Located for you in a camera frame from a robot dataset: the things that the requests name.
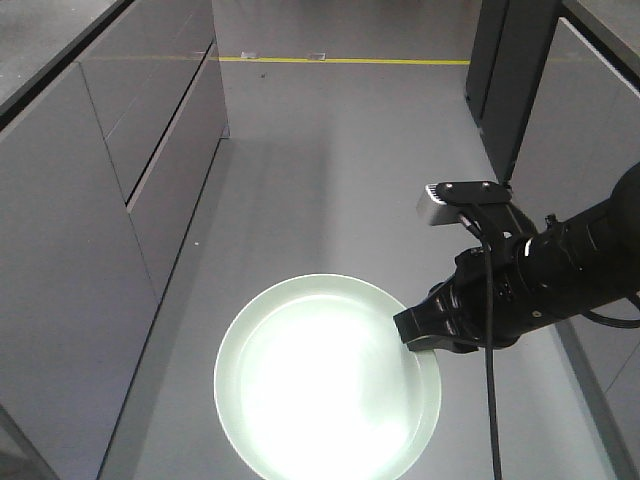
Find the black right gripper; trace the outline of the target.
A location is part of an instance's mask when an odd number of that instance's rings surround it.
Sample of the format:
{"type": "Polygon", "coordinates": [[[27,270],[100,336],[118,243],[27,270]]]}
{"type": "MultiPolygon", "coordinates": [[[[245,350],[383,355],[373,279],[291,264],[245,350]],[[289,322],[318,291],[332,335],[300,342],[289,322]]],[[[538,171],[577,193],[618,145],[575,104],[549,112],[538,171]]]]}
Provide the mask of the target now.
{"type": "Polygon", "coordinates": [[[545,325],[543,308],[534,304],[513,264],[488,270],[484,249],[475,247],[458,255],[455,265],[423,303],[393,316],[410,351],[503,349],[545,325]]]}

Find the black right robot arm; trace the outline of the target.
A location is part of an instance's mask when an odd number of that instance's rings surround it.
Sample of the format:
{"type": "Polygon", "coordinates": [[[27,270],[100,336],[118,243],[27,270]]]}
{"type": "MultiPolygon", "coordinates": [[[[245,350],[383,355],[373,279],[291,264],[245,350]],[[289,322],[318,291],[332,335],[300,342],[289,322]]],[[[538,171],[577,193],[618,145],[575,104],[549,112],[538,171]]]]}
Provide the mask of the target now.
{"type": "Polygon", "coordinates": [[[639,303],[639,168],[611,196],[565,220],[550,216],[544,231],[491,181],[426,186],[420,205],[430,225],[459,223],[480,241],[455,257],[456,270],[427,298],[394,317],[414,352],[470,353],[503,349],[522,335],[582,315],[615,328],[596,308],[619,299],[639,303]]]}

